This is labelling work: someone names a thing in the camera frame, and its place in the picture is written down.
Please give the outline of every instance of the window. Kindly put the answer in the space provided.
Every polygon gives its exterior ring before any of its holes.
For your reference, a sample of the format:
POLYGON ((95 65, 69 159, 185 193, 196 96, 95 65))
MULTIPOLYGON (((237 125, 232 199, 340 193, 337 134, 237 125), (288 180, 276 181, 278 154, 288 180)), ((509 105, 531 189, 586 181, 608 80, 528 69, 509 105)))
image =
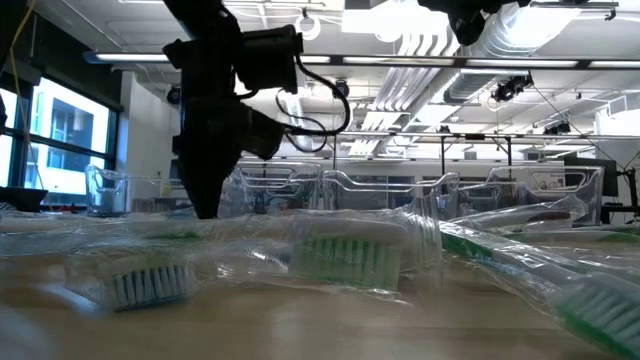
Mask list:
MULTIPOLYGON (((13 128, 16 120, 16 105, 18 96, 10 91, 0 89, 0 95, 7 112, 5 126, 13 128)), ((0 136, 0 186, 9 185, 9 171, 11 169, 13 138, 10 136, 0 136)))
POLYGON ((89 164, 104 168, 105 160, 45 144, 32 143, 27 160, 24 187, 31 189, 44 187, 49 190, 46 200, 52 204, 84 204, 86 201, 84 169, 89 164))
POLYGON ((43 205, 86 204, 86 166, 115 167, 117 113, 49 79, 19 85, 20 95, 13 78, 0 78, 8 115, 0 133, 0 186, 48 190, 43 205))
POLYGON ((84 205, 87 165, 113 164, 113 115, 107 107, 42 79, 33 87, 24 187, 49 190, 48 204, 84 205))
POLYGON ((33 88, 31 133, 105 153, 109 109, 84 96, 42 79, 33 88))

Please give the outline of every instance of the green bristles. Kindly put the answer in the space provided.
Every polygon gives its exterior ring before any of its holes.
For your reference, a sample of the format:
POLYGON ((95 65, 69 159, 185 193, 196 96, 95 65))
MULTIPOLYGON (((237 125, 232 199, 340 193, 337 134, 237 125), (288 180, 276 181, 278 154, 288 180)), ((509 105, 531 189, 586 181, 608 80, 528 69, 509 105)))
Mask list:
POLYGON ((560 290, 551 303, 567 330, 627 359, 640 359, 638 287, 597 274, 560 290))
POLYGON ((302 276, 359 287, 395 290, 400 248, 342 236, 319 236, 296 246, 293 267, 302 276))

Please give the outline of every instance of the clear plastic container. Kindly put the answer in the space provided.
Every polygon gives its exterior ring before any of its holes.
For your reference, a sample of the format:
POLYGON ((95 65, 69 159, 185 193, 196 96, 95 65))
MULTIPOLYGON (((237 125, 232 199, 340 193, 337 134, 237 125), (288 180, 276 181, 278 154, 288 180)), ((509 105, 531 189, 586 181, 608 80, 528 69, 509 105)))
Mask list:
POLYGON ((318 209, 319 164, 242 161, 237 169, 245 190, 246 213, 274 215, 318 209))
POLYGON ((604 169, 582 166, 505 166, 489 172, 482 185, 459 189, 458 216, 521 205, 579 200, 588 209, 574 224, 600 222, 604 169))
POLYGON ((85 174, 90 216, 159 213, 191 206, 178 179, 132 177, 92 165, 87 166, 85 174))
POLYGON ((416 199, 429 198, 426 215, 438 220, 456 216, 460 181, 457 173, 446 174, 435 181, 417 183, 394 184, 386 179, 372 177, 368 182, 359 182, 342 171, 325 171, 322 176, 325 209, 395 209, 412 204, 416 199))

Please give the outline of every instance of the wooden table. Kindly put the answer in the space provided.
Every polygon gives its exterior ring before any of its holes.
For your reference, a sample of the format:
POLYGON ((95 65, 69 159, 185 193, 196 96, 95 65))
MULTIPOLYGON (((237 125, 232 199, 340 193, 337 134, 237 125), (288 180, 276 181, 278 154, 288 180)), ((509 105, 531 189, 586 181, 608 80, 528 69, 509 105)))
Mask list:
POLYGON ((414 305, 255 285, 110 314, 64 288, 59 257, 0 259, 0 359, 608 358, 477 270, 445 274, 414 305))

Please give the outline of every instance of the yellow cable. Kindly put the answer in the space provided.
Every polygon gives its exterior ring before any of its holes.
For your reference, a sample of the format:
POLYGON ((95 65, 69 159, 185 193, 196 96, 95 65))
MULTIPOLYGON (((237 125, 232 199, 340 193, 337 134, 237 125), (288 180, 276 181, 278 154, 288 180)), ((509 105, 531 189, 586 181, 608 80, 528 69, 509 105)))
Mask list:
MULTIPOLYGON (((31 2, 31 5, 29 5, 29 8, 27 9, 27 13, 24 15, 22 22, 20 22, 20 26, 18 26, 18 31, 16 31, 16 35, 13 37, 13 41, 11 42, 11 48, 9 49, 9 58, 11 60, 11 70, 13 71, 13 81, 16 87, 16 92, 18 93, 18 106, 20 111, 20 118, 22 119, 22 127, 24 129, 24 141, 27 142, 27 145, 29 146, 29 153, 31 154, 31 158, 36 164, 35 166, 36 175, 38 176, 40 187, 42 188, 42 190, 45 190, 44 183, 42 182, 42 176, 40 175, 40 170, 38 169, 38 163, 35 157, 35 153, 33 151, 33 145, 31 144, 31 136, 30 136, 29 128, 27 126, 26 112, 24 110, 24 105, 22 104, 22 100, 20 100, 22 97, 22 93, 20 92, 20 81, 18 76, 18 69, 16 67, 16 59, 13 53, 13 46, 16 44, 16 41, 18 41, 18 37, 24 30, 24 26, 27 24, 27 21, 29 21, 29 17, 33 13, 33 9, 37 2, 38 0, 33 0, 31 2)), ((53 206, 51 206, 51 203, 49 203, 49 210, 53 212, 53 206)))

